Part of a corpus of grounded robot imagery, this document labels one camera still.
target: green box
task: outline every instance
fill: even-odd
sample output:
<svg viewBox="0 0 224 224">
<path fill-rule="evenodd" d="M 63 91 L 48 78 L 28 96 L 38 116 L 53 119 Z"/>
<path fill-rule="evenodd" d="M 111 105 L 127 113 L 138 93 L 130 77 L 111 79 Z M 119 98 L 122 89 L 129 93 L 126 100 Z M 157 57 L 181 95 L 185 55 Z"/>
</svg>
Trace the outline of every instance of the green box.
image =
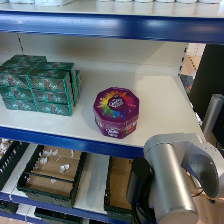
<svg viewBox="0 0 224 224">
<path fill-rule="evenodd" d="M 80 70 L 75 70 L 75 78 L 76 78 L 76 85 L 80 86 L 81 85 L 81 71 Z"/>
<path fill-rule="evenodd" d="M 3 63 L 2 66 L 12 68 L 35 68 L 38 64 L 39 62 L 8 60 Z"/>
<path fill-rule="evenodd" d="M 31 90 L 20 87 L 0 86 L 0 94 L 2 98 L 33 100 Z"/>
<path fill-rule="evenodd" d="M 72 116 L 75 109 L 73 100 L 69 104 L 44 103 L 36 101 L 36 105 L 39 112 L 63 116 Z"/>
<path fill-rule="evenodd" d="M 48 70 L 62 70 L 69 72 L 70 82 L 76 80 L 75 64 L 65 62 L 40 62 L 37 68 L 48 69 Z"/>
<path fill-rule="evenodd" d="M 22 55 L 16 54 L 10 60 L 12 61 L 30 61 L 30 62 L 46 62 L 46 56 Z"/>
<path fill-rule="evenodd" d="M 28 74 L 29 85 L 33 89 L 48 91 L 64 91 L 71 87 L 69 73 L 66 71 L 33 69 Z"/>
<path fill-rule="evenodd" d="M 29 88 L 26 76 L 32 68 L 0 67 L 0 86 Z"/>
<path fill-rule="evenodd" d="M 17 100 L 3 98 L 4 104 L 9 110 L 37 111 L 33 100 Z"/>
<path fill-rule="evenodd" d="M 45 103 L 62 103 L 68 104 L 73 100 L 72 89 L 68 89 L 68 94 L 65 92 L 52 92 L 32 89 L 33 97 L 36 101 Z"/>
</svg>

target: colorful label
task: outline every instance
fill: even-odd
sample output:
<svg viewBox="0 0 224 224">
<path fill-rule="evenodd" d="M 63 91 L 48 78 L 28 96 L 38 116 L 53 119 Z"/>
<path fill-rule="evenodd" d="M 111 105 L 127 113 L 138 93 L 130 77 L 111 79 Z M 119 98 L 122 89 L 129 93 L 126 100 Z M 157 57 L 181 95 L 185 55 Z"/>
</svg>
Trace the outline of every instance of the colorful label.
<svg viewBox="0 0 224 224">
<path fill-rule="evenodd" d="M 106 121 L 123 123 L 138 114 L 138 102 L 124 89 L 99 94 L 94 106 Z"/>
</svg>

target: label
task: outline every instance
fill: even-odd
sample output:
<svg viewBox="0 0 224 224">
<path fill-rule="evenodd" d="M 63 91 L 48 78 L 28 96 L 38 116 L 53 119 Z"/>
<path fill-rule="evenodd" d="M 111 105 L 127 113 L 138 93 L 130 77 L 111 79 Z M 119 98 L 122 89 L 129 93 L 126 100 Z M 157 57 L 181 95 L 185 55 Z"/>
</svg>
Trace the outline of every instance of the label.
<svg viewBox="0 0 224 224">
<path fill-rule="evenodd" d="M 108 100 L 107 105 L 111 110 L 120 111 L 126 107 L 126 102 L 119 95 L 114 95 Z"/>
<path fill-rule="evenodd" d="M 119 132 L 113 128 L 111 128 L 111 129 L 107 128 L 106 132 L 107 132 L 108 136 L 115 137 L 115 138 L 117 138 L 117 136 L 119 135 Z"/>
</svg>

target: white wall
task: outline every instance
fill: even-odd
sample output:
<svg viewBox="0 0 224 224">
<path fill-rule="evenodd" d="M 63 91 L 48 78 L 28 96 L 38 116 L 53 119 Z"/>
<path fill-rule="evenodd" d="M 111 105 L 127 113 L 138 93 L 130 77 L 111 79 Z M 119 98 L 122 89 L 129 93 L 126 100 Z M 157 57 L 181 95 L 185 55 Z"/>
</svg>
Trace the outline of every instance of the white wall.
<svg viewBox="0 0 224 224">
<path fill-rule="evenodd" d="M 0 33 L 1 61 L 13 54 L 46 55 L 77 69 L 178 75 L 187 43 Z"/>
</svg>

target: tray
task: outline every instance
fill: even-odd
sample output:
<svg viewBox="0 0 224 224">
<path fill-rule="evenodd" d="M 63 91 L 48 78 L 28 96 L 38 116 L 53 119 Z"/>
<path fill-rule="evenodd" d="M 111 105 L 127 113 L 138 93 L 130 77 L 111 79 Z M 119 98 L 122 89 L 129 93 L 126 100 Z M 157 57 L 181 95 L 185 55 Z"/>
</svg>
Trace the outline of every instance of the tray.
<svg viewBox="0 0 224 224">
<path fill-rule="evenodd" d="M 129 159 L 110 157 L 104 195 L 108 218 L 128 223 L 132 222 L 131 205 L 126 199 L 131 163 Z"/>
<path fill-rule="evenodd" d="M 0 160 L 0 190 L 8 181 L 15 166 L 23 156 L 29 143 L 14 141 Z"/>
<path fill-rule="evenodd" d="M 31 200 L 72 208 L 85 158 L 86 153 L 38 145 L 18 181 L 17 189 Z M 61 173 L 60 167 L 65 164 L 70 167 Z"/>
<path fill-rule="evenodd" d="M 15 214 L 19 204 L 0 200 L 0 211 Z"/>
<path fill-rule="evenodd" d="M 52 224 L 81 224 L 82 218 L 47 209 L 36 208 L 34 215 L 46 223 Z"/>
</svg>

